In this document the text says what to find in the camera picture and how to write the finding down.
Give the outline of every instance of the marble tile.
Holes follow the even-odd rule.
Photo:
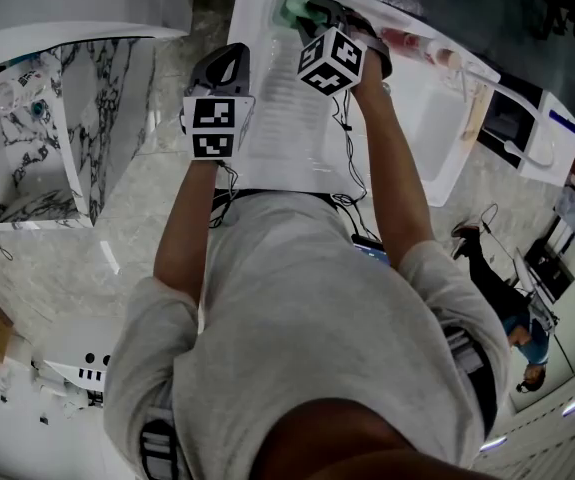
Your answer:
[[[30,339],[63,314],[122,314],[133,286],[151,275],[165,221],[141,216],[101,219],[99,229],[0,232],[13,255],[0,255],[1,307]]]
[[[136,156],[116,185],[103,218],[168,215],[189,161],[184,153]]]
[[[186,82],[179,76],[157,77],[152,90],[155,129],[145,139],[139,155],[189,151],[189,143],[180,128],[178,114]]]

